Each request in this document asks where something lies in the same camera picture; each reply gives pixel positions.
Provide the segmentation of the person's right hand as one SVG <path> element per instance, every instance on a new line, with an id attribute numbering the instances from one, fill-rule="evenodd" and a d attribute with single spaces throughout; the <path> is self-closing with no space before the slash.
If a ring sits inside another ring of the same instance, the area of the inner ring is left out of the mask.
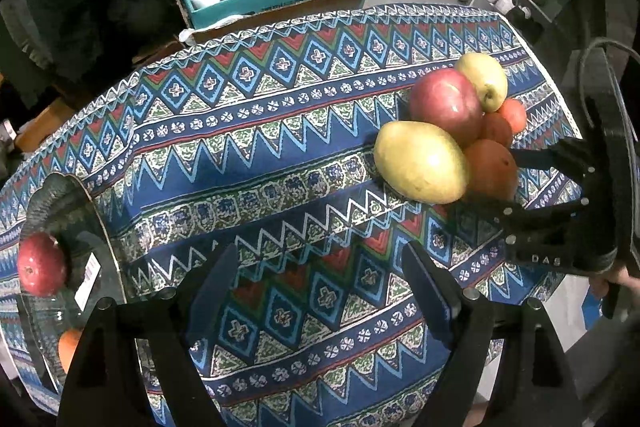
<path id="1" fill-rule="evenodd" d="M 615 261 L 611 269 L 595 277 L 590 277 L 589 285 L 594 297 L 603 299 L 613 288 L 613 285 L 626 287 L 632 297 L 638 300 L 640 296 L 640 280 L 629 274 L 623 261 Z"/>

